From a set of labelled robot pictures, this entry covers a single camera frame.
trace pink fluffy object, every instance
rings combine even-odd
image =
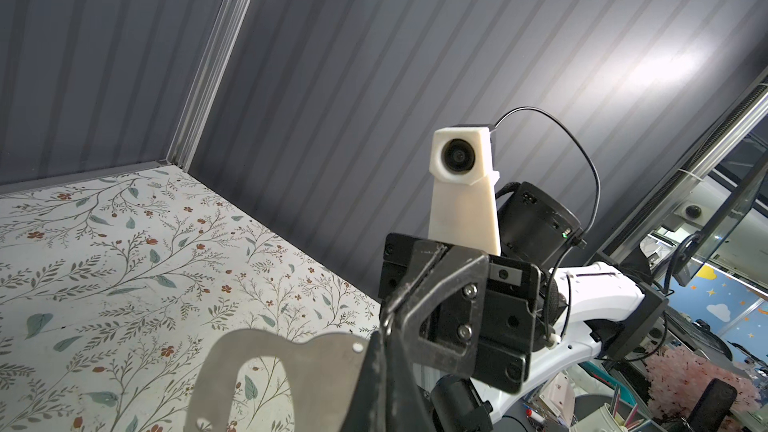
[[[733,405],[735,410],[759,408],[757,400],[760,394],[752,382],[717,367],[685,347],[653,355],[646,360],[646,364],[652,397],[648,408],[656,418],[687,418],[706,386],[715,378],[734,386],[738,392]],[[720,426],[720,430],[726,432],[738,432],[740,429],[741,426],[731,418],[726,418]]]

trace gray wall panel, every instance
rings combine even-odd
[[[221,1],[0,0],[0,184],[165,158]]]
[[[385,235],[426,234],[437,128],[563,120],[602,174],[593,252],[768,63],[766,0],[254,0],[246,23],[191,171],[370,293]],[[501,182],[586,221],[562,132],[521,113],[497,140]]]

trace leaf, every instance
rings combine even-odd
[[[53,350],[56,350],[57,352],[61,352],[62,350],[72,345],[72,343],[78,340],[80,337],[82,337],[82,335],[75,335],[74,337],[66,338],[63,341],[59,341],[56,343],[56,345],[53,346]]]
[[[34,314],[27,319],[27,338],[39,334],[43,327],[51,321],[53,314]]]
[[[120,294],[126,294],[126,293],[129,293],[129,292],[132,292],[132,291],[137,291],[137,290],[139,290],[140,288],[144,288],[144,287],[126,287],[126,288],[119,288],[118,290],[116,290],[116,291],[112,291],[112,292],[110,292],[110,293],[109,293],[109,294],[107,294],[107,295],[120,295]]]
[[[176,284],[173,283],[173,281],[171,281],[170,279],[166,278],[164,275],[155,275],[152,278],[158,281],[158,283],[163,287],[176,288]]]
[[[261,315],[261,318],[264,319],[264,322],[266,322],[267,325],[269,325],[270,327],[275,326],[275,322],[274,320],[272,320],[272,317],[269,317],[268,315],[264,315],[264,314],[260,314],[260,315]]]
[[[125,432],[136,432],[136,427],[139,426],[139,418],[134,416],[134,419],[130,422],[128,427],[125,427]]]
[[[96,222],[97,224],[101,224],[102,226],[109,226],[109,222],[105,221],[101,217],[91,216],[89,218],[91,219],[91,221]]]
[[[88,392],[86,395],[90,395],[96,404],[104,404],[107,407],[114,407],[118,404],[118,396],[115,392]]]
[[[245,376],[245,399],[253,400],[258,395],[259,395],[259,391],[258,389],[256,389],[254,381],[251,380],[250,377],[246,375]]]

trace floral pattern surface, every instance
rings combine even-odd
[[[175,166],[0,198],[0,432],[181,431],[227,331],[366,337],[379,305]],[[228,432],[293,430],[275,358]]]

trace bolt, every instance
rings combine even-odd
[[[466,298],[472,300],[478,295],[478,286],[475,284],[466,284],[462,289],[462,293]]]
[[[462,341],[469,342],[469,339],[472,338],[472,328],[466,324],[461,324],[456,329],[456,334],[458,334],[458,338]]]

